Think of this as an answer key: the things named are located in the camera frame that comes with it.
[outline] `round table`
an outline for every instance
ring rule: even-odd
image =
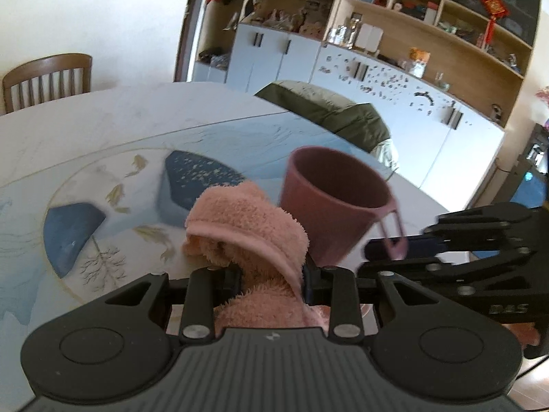
[[[117,88],[0,117],[0,412],[32,398],[19,353],[36,327],[150,271],[188,277],[204,264],[181,255],[186,213],[163,197],[167,184],[177,181],[189,207],[200,185],[243,178],[276,202],[287,157],[304,145],[339,149],[376,169],[400,203],[407,234],[445,213],[345,140],[220,84]],[[73,236],[82,209],[94,220],[77,222]],[[92,234],[98,224],[101,234]],[[361,245],[378,236],[374,229]],[[445,258],[463,263],[467,255]],[[361,260],[357,246],[341,264]]]

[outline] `pink mug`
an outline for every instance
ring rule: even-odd
[[[374,169],[341,151],[318,146],[294,150],[280,207],[307,232],[317,266],[337,265],[377,222],[389,257],[406,256],[408,242],[389,186]],[[396,243],[383,224],[390,213],[395,213],[399,228]]]

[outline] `white wall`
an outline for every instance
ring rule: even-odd
[[[80,52],[93,56],[92,90],[171,82],[186,5],[187,0],[0,0],[0,77],[29,60]]]
[[[543,124],[549,118],[549,108],[535,95],[542,87],[549,85],[549,0],[542,0],[542,12],[537,28],[536,42],[530,67],[524,77],[517,103],[505,128],[505,138],[498,154],[498,165],[504,171],[514,166],[517,157],[530,138],[534,124]],[[477,205],[489,204],[505,182],[507,173],[496,170],[490,184],[477,201]]]

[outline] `white cabinet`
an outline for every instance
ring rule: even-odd
[[[252,74],[254,60],[257,56],[257,39],[262,29],[247,24],[239,24],[237,35],[227,72],[227,85],[245,93]]]
[[[227,71],[213,68],[208,64],[195,62],[193,68],[193,82],[225,83]]]
[[[309,82],[319,49],[319,41],[289,34],[276,80]]]
[[[421,190],[449,211],[464,209],[499,151],[503,130],[473,109],[459,106]]]
[[[311,83],[359,104],[372,104],[399,152],[398,173],[419,187],[446,136],[450,96],[370,57],[328,45],[320,49]]]
[[[256,94],[271,82],[308,82],[320,42],[248,24],[239,24],[234,41],[227,85]]]
[[[271,82],[278,80],[278,70],[288,44],[288,33],[261,29],[257,37],[254,65],[246,92],[257,93]]]
[[[239,24],[234,40],[227,85],[255,94],[277,79],[288,34]]]
[[[397,173],[420,187],[449,133],[454,100],[430,85],[368,57],[353,97],[370,103],[391,132],[399,152]]]
[[[334,45],[323,45],[311,83],[355,100],[362,56]]]

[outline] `pink towel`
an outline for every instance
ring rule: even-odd
[[[255,183],[206,189],[185,227],[184,253],[243,270],[245,294],[216,309],[217,333],[224,327],[327,330],[326,308],[309,307],[301,298],[307,234]]]

